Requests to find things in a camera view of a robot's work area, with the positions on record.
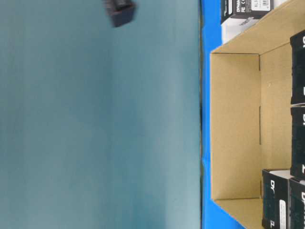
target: black box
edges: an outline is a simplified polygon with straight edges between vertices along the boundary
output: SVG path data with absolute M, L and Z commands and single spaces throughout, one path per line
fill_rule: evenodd
M 289 169 L 263 169 L 263 228 L 289 228 L 290 178 Z
M 247 23 L 247 20 L 260 19 L 269 13 L 273 0 L 222 0 L 221 9 L 221 23 L 227 19 L 245 19 L 244 23 Z
M 305 181 L 296 178 L 289 180 L 290 185 L 290 228 L 305 228 Z
M 291 104 L 305 104 L 305 31 L 290 38 L 292 46 Z
M 291 107 L 292 115 L 292 163 L 290 173 L 305 179 L 305 106 Z
M 133 20 L 136 5 L 131 0 L 104 0 L 106 10 L 114 27 L 119 27 Z

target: black object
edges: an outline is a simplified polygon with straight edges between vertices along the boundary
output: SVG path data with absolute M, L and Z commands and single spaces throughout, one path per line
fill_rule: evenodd
M 292 164 L 290 174 L 305 179 L 305 106 L 291 107 Z
M 104 0 L 106 10 L 114 27 L 119 27 L 133 20 L 136 5 L 131 0 Z
M 290 38 L 292 46 L 291 104 L 305 104 L 305 31 Z
M 273 7 L 273 0 L 221 0 L 221 23 L 228 18 L 261 19 Z
M 290 229 L 305 228 L 305 185 L 296 178 L 289 180 L 290 185 Z
M 288 228 L 289 179 L 272 174 L 271 171 L 277 169 L 263 169 L 262 226 L 265 229 Z

